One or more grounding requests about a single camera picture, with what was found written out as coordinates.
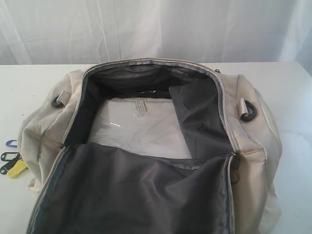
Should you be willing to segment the cream duffel bag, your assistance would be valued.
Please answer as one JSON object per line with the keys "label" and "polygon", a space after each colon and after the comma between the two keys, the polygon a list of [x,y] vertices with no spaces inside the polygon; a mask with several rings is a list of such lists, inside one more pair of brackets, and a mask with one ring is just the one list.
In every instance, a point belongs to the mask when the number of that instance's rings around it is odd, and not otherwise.
{"label": "cream duffel bag", "polygon": [[65,75],[24,122],[29,234],[268,234],[282,144],[243,75],[182,60]]}

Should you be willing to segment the white plastic-wrapped package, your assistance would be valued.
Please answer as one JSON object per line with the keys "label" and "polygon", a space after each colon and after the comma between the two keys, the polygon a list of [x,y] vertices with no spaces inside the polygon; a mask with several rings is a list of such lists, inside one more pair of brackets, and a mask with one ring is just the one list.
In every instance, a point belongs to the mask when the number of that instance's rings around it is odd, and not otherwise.
{"label": "white plastic-wrapped package", "polygon": [[170,99],[106,100],[97,110],[88,140],[138,155],[191,158]]}

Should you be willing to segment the yellow key tag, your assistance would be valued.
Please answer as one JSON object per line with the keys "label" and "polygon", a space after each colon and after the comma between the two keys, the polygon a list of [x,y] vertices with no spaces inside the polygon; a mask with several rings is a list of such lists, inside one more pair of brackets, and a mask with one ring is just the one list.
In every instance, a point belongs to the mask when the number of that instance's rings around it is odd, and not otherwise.
{"label": "yellow key tag", "polygon": [[19,159],[16,164],[7,172],[9,178],[17,178],[27,169],[27,165],[23,159]]}

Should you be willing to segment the black key tag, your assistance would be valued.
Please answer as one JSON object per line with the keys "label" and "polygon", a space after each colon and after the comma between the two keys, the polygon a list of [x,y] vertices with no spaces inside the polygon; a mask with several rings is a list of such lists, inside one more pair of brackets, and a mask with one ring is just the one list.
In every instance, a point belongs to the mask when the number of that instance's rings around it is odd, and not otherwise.
{"label": "black key tag", "polygon": [[4,152],[1,154],[0,159],[3,162],[13,162],[16,163],[20,158],[19,152]]}
{"label": "black key tag", "polygon": [[12,168],[12,165],[7,163],[0,168],[0,173],[2,175],[6,175],[11,168]]}

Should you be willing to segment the white backdrop curtain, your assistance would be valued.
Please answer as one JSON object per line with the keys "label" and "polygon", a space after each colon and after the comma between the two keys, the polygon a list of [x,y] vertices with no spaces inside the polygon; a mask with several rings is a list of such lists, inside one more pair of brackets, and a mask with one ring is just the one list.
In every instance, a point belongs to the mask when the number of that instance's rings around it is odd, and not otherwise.
{"label": "white backdrop curtain", "polygon": [[298,61],[312,67],[309,0],[3,0],[1,64],[132,58]]}

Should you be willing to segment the blue key tag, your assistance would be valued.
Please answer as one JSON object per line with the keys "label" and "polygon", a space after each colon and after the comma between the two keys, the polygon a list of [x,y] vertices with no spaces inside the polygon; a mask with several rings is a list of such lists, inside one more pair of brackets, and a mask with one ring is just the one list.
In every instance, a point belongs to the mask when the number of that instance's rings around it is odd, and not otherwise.
{"label": "blue key tag", "polygon": [[15,140],[15,139],[8,140],[5,143],[5,146],[10,147],[10,148],[17,148],[18,147],[17,140]]}

